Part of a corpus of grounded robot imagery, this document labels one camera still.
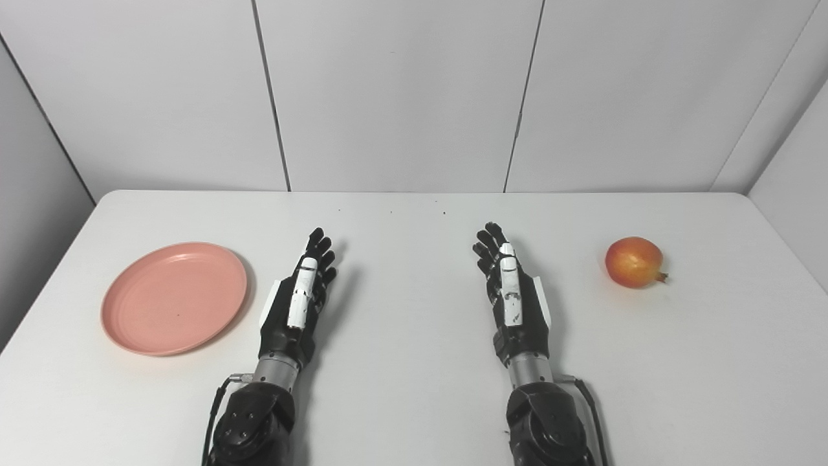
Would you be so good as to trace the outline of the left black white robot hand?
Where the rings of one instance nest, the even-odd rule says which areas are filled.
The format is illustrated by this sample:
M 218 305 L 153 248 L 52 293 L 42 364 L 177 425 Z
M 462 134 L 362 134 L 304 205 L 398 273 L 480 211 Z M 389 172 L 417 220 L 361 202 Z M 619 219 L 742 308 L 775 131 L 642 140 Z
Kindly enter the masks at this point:
M 258 357 L 278 352 L 301 369 L 311 361 L 316 350 L 314 331 L 337 275 L 331 245 L 325 231 L 317 227 L 292 274 L 273 283 L 261 315 Z

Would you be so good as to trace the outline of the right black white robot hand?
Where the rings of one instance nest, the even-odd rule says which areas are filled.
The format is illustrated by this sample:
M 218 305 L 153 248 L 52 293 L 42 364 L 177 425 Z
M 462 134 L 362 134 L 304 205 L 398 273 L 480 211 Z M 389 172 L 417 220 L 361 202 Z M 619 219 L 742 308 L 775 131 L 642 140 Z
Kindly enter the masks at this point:
M 523 352 L 549 356 L 549 316 L 525 271 L 514 245 L 499 224 L 488 222 L 476 235 L 472 250 L 486 280 L 486 294 L 493 306 L 495 354 L 503 365 Z

